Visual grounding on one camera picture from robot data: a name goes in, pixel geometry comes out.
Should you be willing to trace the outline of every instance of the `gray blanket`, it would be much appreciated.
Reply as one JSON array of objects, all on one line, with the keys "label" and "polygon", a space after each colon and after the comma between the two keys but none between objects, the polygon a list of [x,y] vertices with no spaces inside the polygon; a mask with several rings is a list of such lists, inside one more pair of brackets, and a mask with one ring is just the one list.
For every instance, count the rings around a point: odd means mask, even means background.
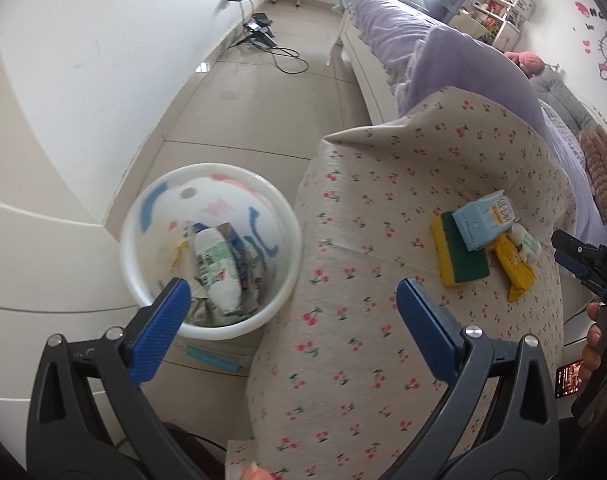
[{"label": "gray blanket", "polygon": [[541,75],[530,79],[537,96],[548,103],[566,123],[570,131],[577,135],[580,130],[595,131],[597,123],[581,101],[564,85],[559,73],[549,66]]}]

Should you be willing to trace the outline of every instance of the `white cabinet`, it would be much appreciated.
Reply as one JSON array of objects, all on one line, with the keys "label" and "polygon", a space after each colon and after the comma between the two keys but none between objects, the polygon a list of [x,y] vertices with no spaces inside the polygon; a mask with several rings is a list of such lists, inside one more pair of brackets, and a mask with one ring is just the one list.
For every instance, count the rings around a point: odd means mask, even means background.
[{"label": "white cabinet", "polygon": [[490,32],[488,43],[503,52],[514,48],[535,12],[533,0],[476,0],[472,7],[473,17]]}]

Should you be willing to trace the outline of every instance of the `purple bedding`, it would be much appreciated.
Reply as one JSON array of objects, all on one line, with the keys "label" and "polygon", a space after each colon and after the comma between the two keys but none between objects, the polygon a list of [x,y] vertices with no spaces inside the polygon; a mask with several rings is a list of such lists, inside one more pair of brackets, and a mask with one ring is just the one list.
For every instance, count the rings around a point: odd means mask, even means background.
[{"label": "purple bedding", "polygon": [[607,244],[583,166],[572,153],[557,121],[544,116],[535,90],[507,57],[397,0],[341,0],[360,39],[391,76],[399,116],[447,86],[482,95],[512,111],[533,127],[551,147],[571,181],[577,211],[576,235],[582,241]]}]

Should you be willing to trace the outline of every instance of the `barcode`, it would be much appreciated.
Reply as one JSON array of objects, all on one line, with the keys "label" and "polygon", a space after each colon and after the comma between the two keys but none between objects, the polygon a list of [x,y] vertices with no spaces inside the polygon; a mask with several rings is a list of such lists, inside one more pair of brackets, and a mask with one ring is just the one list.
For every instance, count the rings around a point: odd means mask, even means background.
[{"label": "barcode", "polygon": [[504,222],[507,222],[512,219],[514,213],[512,212],[512,207],[507,201],[507,198],[504,197],[497,200],[497,208]]},{"label": "barcode", "polygon": [[199,254],[199,256],[197,256],[196,260],[199,263],[199,267],[203,267],[203,264],[207,264],[208,266],[211,266],[214,263],[212,256],[210,256],[209,254],[206,254],[205,256],[203,256],[202,254]]}]

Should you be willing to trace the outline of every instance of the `yellow package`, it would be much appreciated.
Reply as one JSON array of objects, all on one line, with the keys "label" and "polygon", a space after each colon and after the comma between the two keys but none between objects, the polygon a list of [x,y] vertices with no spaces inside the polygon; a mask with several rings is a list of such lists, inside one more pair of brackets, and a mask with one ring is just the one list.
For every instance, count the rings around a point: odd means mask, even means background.
[{"label": "yellow package", "polygon": [[516,245],[501,233],[488,247],[488,251],[494,251],[499,259],[499,263],[510,278],[512,286],[507,295],[507,301],[514,301],[520,298],[525,291],[533,286],[536,276],[533,270],[519,258],[519,251]]}]

